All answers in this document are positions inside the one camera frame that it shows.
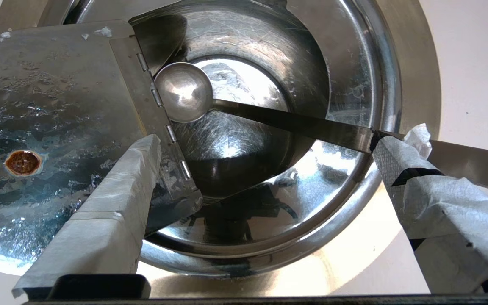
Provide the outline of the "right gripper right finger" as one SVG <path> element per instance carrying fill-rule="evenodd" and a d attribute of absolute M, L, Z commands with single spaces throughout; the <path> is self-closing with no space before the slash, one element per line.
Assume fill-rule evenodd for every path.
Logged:
<path fill-rule="evenodd" d="M 426 124 L 402 140 L 375 131 L 371 149 L 430 292 L 488 293 L 488 195 L 427 160 Z"/>

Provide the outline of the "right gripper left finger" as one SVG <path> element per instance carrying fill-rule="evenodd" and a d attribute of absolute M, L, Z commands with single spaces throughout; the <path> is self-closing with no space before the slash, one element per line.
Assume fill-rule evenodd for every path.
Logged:
<path fill-rule="evenodd" d="M 156 135 L 134 142 L 18 280 L 12 295 L 49 290 L 67 275 L 135 274 L 160 160 Z"/>

